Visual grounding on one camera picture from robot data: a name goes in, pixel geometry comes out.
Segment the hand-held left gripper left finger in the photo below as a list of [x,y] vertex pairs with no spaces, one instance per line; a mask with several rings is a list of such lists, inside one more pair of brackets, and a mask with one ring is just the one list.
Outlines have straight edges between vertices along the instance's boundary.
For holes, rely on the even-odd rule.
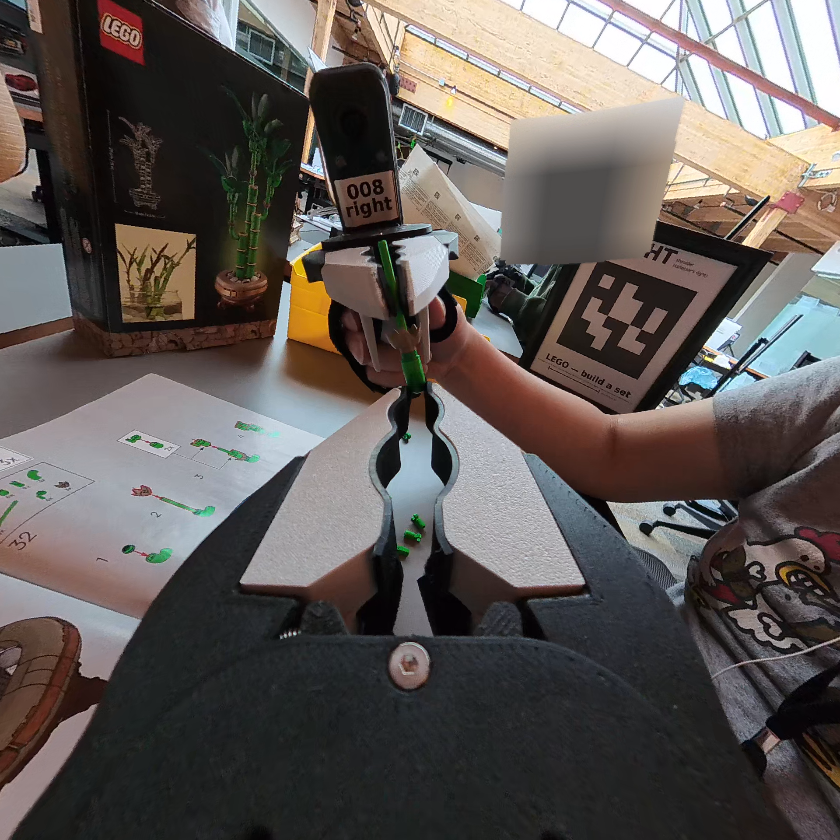
[[392,434],[390,390],[311,450],[240,579],[245,592],[326,601],[356,614],[376,593],[371,557],[385,502],[371,476]]

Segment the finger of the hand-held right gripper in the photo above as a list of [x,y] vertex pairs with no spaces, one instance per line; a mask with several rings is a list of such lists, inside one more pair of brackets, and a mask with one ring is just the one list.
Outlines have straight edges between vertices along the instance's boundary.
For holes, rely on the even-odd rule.
[[313,249],[303,256],[310,282],[321,281],[330,298],[360,315],[371,362],[381,369],[373,321],[394,318],[394,300],[384,287],[384,271],[369,247]]
[[431,358],[427,308],[448,280],[450,259],[458,256],[456,233],[403,234],[395,240],[398,299],[421,361]]

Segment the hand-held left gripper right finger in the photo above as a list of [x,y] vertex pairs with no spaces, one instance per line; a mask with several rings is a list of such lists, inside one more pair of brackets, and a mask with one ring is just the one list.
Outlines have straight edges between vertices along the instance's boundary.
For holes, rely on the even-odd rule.
[[519,446],[439,384],[437,432],[454,450],[441,524],[448,590],[472,614],[494,602],[578,595],[585,578]]

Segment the green lego stem assembly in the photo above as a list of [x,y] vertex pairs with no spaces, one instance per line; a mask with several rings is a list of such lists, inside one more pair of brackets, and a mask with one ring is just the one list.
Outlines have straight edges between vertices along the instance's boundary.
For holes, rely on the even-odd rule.
[[381,337],[400,356],[402,374],[409,392],[419,394],[425,389],[426,374],[420,354],[421,328],[418,316],[412,315],[408,303],[404,277],[396,268],[392,248],[386,239],[376,244],[382,273],[388,316],[383,321]]

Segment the person's right forearm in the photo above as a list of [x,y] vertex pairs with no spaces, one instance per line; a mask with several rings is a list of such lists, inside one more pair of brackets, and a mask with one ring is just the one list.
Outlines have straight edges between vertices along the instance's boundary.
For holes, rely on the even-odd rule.
[[472,329],[438,382],[574,490],[618,502],[737,496],[711,400],[607,415],[518,367]]

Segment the scattered green lego clip pieces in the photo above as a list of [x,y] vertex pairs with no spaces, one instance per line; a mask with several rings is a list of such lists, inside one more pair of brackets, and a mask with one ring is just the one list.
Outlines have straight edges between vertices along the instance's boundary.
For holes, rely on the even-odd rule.
[[416,429],[409,429],[400,438],[398,452],[401,466],[389,486],[394,502],[396,553],[408,560],[420,548],[431,528],[433,506],[430,438]]

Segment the lego set box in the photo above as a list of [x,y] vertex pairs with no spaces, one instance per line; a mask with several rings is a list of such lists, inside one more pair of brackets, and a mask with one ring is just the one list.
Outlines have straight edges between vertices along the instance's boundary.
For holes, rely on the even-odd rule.
[[29,16],[76,330],[110,357],[272,336],[307,98],[176,2]]

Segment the lego instruction booklet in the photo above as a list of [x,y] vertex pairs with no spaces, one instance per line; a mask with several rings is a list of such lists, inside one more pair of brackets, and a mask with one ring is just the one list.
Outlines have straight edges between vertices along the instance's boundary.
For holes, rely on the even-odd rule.
[[2,440],[2,837],[173,573],[321,440],[156,374]]

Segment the person's right hand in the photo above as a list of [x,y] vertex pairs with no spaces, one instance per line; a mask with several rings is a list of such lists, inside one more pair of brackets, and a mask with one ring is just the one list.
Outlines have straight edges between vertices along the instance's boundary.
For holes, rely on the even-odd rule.
[[[350,364],[350,368],[374,392],[383,393],[405,384],[401,355],[385,339],[384,328],[374,321],[377,353],[381,369],[376,370],[358,312],[338,306],[331,312],[339,314],[331,321],[331,339],[339,335],[337,349]],[[428,308],[430,327],[430,359],[425,366],[427,378],[442,381],[448,368],[458,360],[466,346],[471,325],[447,289],[443,288]]]

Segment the green plastic bin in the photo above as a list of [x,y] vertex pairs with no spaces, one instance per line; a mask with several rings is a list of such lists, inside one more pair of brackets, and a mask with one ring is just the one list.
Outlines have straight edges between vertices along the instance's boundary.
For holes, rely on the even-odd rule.
[[470,279],[450,270],[446,288],[455,298],[462,301],[461,305],[467,318],[473,319],[480,310],[486,283],[487,274],[481,274],[477,279]]

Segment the white printed paper bags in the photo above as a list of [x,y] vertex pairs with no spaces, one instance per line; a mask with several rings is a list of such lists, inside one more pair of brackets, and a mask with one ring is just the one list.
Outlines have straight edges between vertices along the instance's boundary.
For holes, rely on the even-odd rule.
[[486,273],[501,253],[501,238],[445,173],[415,145],[399,171],[404,221],[431,224],[458,236],[453,271],[469,279]]

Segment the office chair wheel base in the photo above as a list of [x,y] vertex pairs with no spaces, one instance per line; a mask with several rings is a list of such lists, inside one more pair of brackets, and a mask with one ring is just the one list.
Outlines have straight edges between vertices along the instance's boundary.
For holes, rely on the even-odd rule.
[[738,506],[729,500],[684,500],[671,501],[663,506],[663,513],[674,517],[678,511],[683,511],[699,525],[690,526],[678,523],[673,519],[666,521],[648,520],[638,525],[644,535],[651,535],[658,528],[669,529],[694,537],[710,539],[725,524],[737,518]]

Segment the black framed marker sign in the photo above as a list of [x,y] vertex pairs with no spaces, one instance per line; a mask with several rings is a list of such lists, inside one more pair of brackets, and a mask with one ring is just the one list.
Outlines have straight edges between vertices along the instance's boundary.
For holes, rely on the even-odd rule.
[[655,408],[771,257],[658,222],[641,258],[560,269],[519,364],[606,413]]

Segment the person's grey printed shirt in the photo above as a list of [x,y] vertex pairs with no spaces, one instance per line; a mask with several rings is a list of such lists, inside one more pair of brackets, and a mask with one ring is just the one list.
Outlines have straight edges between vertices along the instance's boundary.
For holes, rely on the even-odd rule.
[[839,362],[713,400],[738,517],[688,565],[686,619],[738,740],[838,664]]

